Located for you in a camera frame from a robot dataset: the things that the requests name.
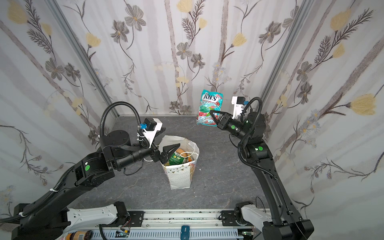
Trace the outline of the white patterned paper bag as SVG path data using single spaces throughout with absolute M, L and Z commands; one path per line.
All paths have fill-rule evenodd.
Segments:
M 162 164 L 162 167 L 167 175 L 171 190 L 187 189 L 191 186 L 193 180 L 196 164 L 200 155 L 200 149 L 195 142 L 189 139 L 168 135 L 162 138 L 158 147 L 162 152 L 163 146 L 173 144 L 180 144 L 182 150 L 193 153 L 193 161 L 176 166 L 165 166 Z

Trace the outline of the green snack packet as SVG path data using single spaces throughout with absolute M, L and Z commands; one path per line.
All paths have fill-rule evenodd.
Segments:
M 170 159 L 165 163 L 165 166 L 176 166 L 176 165 L 182 165 L 186 163 L 189 159 L 189 155 L 187 153 L 178 153 L 174 152 Z

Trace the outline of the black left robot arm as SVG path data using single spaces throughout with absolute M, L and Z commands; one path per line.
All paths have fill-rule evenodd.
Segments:
M 130 108 L 137 120 L 139 143 L 133 146 L 126 131 L 105 134 L 108 113 L 117 106 Z M 165 131 L 158 119 L 146 118 L 142 123 L 133 105 L 119 101 L 110 104 L 100 121 L 100 148 L 66 170 L 56 185 L 31 204 L 19 204 L 13 217 L 1 219 L 2 224 L 17 224 L 13 240 L 55 240 L 73 221 L 67 208 L 84 193 L 115 177 L 115 171 L 150 157 L 165 164 L 180 147 L 173 144 L 159 149 L 154 139 Z

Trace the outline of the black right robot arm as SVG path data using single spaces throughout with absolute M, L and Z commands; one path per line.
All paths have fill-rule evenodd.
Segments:
M 239 139 L 238 157 L 253 170 L 270 207 L 267 213 L 252 202 L 237 204 L 235 222 L 239 226 L 252 225 L 264 240 L 307 240 L 314 232 L 313 223 L 295 208 L 278 175 L 273 154 L 263 139 L 266 123 L 262 108 L 262 99 L 254 97 L 241 111 L 239 120 L 227 112 L 210 111 L 220 130 Z

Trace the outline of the teal Fox's candy packet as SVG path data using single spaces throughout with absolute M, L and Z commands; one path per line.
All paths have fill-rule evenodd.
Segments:
M 223 98 L 221 93 L 203 90 L 197 114 L 197 125 L 216 126 L 211 111 L 221 111 Z

